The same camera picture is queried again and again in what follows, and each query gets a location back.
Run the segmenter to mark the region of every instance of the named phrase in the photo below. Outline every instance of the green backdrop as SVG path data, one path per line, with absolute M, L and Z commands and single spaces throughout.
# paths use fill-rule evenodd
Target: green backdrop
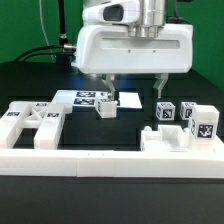
M 173 0 L 168 1 L 169 14 L 172 14 Z M 42 2 L 50 44 L 58 44 L 57 0 Z M 38 4 L 38 0 L 0 0 L 0 62 L 13 60 L 24 51 L 46 45 Z M 178 6 L 179 15 L 194 25 L 193 69 L 224 90 L 224 1 L 194 0 L 179 2 Z M 65 0 L 65 11 L 69 41 L 76 43 L 82 27 L 82 0 Z M 50 57 L 41 60 L 50 61 Z

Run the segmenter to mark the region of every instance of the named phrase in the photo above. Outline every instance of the white cube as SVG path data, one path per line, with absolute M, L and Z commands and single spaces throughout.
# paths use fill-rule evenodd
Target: white cube
M 190 116 L 192 115 L 192 109 L 194 105 L 197 105 L 197 103 L 195 102 L 181 103 L 180 116 L 182 120 L 189 120 Z
M 194 105 L 190 125 L 189 144 L 193 150 L 214 148 L 219 111 L 214 106 Z
M 158 102 L 156 116 L 161 121 L 174 120 L 175 106 L 171 102 Z
M 102 118 L 117 116 L 117 102 L 102 97 L 96 97 L 95 109 Z

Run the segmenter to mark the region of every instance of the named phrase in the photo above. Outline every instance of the black table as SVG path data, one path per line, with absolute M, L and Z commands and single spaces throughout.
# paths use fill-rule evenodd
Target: black table
M 106 91 L 100 79 L 70 67 L 46 63 L 0 64 L 0 111 L 12 101 L 48 101 L 57 90 Z M 118 109 L 101 119 L 94 108 L 74 108 L 66 116 L 59 149 L 139 150 L 145 125 L 187 126 L 182 101 L 214 105 L 220 111 L 217 135 L 224 140 L 224 93 L 197 72 L 173 74 L 157 99 L 153 75 L 118 75 L 120 91 L 138 92 L 143 109 Z M 155 117 L 156 103 L 176 105 L 174 121 Z M 24 130 L 15 148 L 32 147 L 35 130 Z M 171 178 L 0 177 L 1 223 L 223 224 L 224 180 Z

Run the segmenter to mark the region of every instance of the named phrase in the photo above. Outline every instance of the white plastic fixture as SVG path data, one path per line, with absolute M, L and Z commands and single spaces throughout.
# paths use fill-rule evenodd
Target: white plastic fixture
M 15 101 L 0 119 L 0 148 L 13 148 L 24 128 L 38 129 L 35 149 L 57 149 L 65 113 L 72 106 L 48 102 Z

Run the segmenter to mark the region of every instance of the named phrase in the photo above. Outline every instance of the black cable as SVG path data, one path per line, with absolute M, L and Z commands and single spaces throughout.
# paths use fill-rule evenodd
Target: black cable
M 68 38 L 65 31 L 64 0 L 58 0 L 58 14 L 59 14 L 59 25 L 60 25 L 59 44 L 66 44 L 68 43 Z
M 178 17 L 178 7 L 177 7 L 177 0 L 173 0 L 174 6 L 174 17 Z
M 36 53 L 36 54 L 31 54 L 25 57 L 22 61 L 26 61 L 29 58 L 36 57 L 36 56 L 42 56 L 42 55 L 68 55 L 68 56 L 73 56 L 73 53 L 66 53 L 66 52 L 55 52 L 55 53 Z
M 37 47 L 37 48 L 31 49 L 29 51 L 26 51 L 26 52 L 22 53 L 14 61 L 15 62 L 19 61 L 21 58 L 25 57 L 26 55 L 29 55 L 29 54 L 37 52 L 37 51 L 43 51 L 43 50 L 49 50 L 49 49 L 63 49 L 63 48 L 64 48 L 63 45 L 52 45 L 52 46 Z

